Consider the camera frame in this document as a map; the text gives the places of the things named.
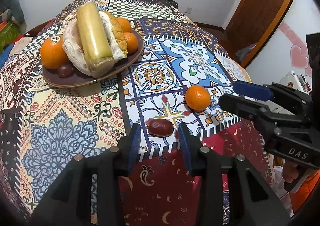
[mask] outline tablecloth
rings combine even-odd
[[[124,72],[93,85],[60,89],[42,78],[39,49],[63,34],[77,8],[94,1],[99,10],[127,18],[145,42],[145,51]],[[139,161],[120,178],[127,225],[193,225],[200,178],[185,170],[178,146],[181,122],[204,145],[221,154],[246,157],[271,182],[263,138],[254,125],[222,111],[218,99],[235,94],[232,84],[246,74],[210,33],[190,23],[172,0],[75,0],[27,44],[11,46],[0,71],[0,185],[12,211],[24,220],[35,209],[66,163],[78,153],[100,154],[142,127]],[[194,112],[184,101],[187,88],[204,86],[209,107]],[[174,124],[174,133],[157,138],[146,125],[154,118]],[[97,219],[96,176],[92,183],[92,221]],[[228,222],[228,182],[224,177],[224,222]]]

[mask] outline metal screw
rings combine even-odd
[[[261,107],[259,110],[260,110],[261,112],[263,112],[263,113],[266,113],[266,112],[267,112],[267,109],[266,109],[265,107]]]
[[[210,148],[208,148],[208,147],[206,147],[206,146],[202,146],[202,147],[200,148],[200,151],[201,151],[202,153],[208,153],[208,152],[210,151]]]
[[[82,154],[76,154],[74,156],[75,161],[80,161],[81,159],[83,159],[83,155]]]
[[[118,152],[119,151],[119,147],[118,146],[112,146],[111,148],[109,148],[110,152]]]
[[[280,135],[282,133],[282,130],[280,128],[276,127],[274,129],[274,132],[275,132],[276,135]]]
[[[242,155],[242,154],[238,154],[238,155],[236,156],[236,158],[237,158],[239,161],[245,161],[245,156]]]

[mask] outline plate rim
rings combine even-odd
[[[83,82],[83,83],[78,83],[78,84],[66,84],[66,85],[61,85],[61,84],[55,84],[55,83],[52,83],[50,81],[48,81],[46,79],[46,77],[43,75],[43,69],[45,68],[44,66],[42,66],[41,68],[41,72],[42,72],[42,77],[43,79],[48,83],[48,85],[51,85],[53,87],[56,87],[56,88],[74,88],[74,87],[79,87],[79,86],[83,86],[83,85],[89,85],[89,84],[94,84],[94,83],[97,83],[101,80],[104,80],[104,79],[107,79],[108,77],[110,76],[113,76],[113,75],[116,75],[118,73],[121,73],[124,69],[126,69],[127,67],[131,66],[134,62],[136,62],[136,60],[139,58],[139,56],[144,52],[144,39],[143,37],[141,36],[141,34],[139,34],[138,32],[136,32],[134,29],[132,29],[132,33],[135,33],[136,36],[139,36],[142,40],[142,48],[140,49],[140,51],[138,51],[137,53],[134,53],[134,54],[137,54],[130,62],[128,62],[126,65],[124,65],[122,68],[119,68],[117,69],[116,71],[114,72],[111,72],[111,73],[107,73],[106,75],[104,75],[103,77],[101,78],[96,78],[92,81],[87,81],[87,82]]]

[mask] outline small orange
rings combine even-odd
[[[58,69],[68,63],[67,54],[62,48],[63,35],[47,38],[40,49],[41,61],[47,69]]]
[[[125,18],[117,18],[123,32],[131,32],[130,22]]]
[[[193,85],[188,88],[185,100],[189,108],[203,111],[209,106],[211,97],[207,89],[200,85]]]
[[[138,49],[137,37],[130,32],[125,32],[124,38],[125,38],[125,41],[127,42],[127,45],[128,45],[128,54],[130,55],[130,54],[135,53]]]

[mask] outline yellow cylindrical food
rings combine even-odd
[[[92,76],[100,77],[113,67],[114,59],[99,11],[94,3],[87,2],[78,8],[77,24],[84,59]]]

